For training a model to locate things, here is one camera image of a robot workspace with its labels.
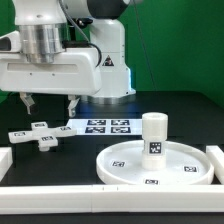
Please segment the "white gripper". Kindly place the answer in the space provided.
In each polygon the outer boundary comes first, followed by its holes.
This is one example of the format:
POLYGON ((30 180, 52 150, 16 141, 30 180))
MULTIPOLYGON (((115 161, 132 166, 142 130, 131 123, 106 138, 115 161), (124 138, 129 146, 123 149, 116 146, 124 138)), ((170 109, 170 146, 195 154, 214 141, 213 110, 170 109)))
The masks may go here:
POLYGON ((69 95, 68 114, 73 118, 80 100, 76 95, 92 95, 101 88, 95 48, 67 48, 50 64, 28 62, 21 49, 18 31, 0 36, 0 89, 21 92, 29 115, 37 111, 31 93, 69 95))

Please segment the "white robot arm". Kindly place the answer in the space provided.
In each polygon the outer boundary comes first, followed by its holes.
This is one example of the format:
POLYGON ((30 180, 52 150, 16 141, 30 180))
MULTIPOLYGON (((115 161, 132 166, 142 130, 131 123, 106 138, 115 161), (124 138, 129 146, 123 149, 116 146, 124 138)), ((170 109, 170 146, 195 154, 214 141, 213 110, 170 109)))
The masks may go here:
POLYGON ((11 0, 17 29, 0 36, 0 90, 28 111, 34 93, 116 104, 132 97, 119 16, 131 0, 11 0))

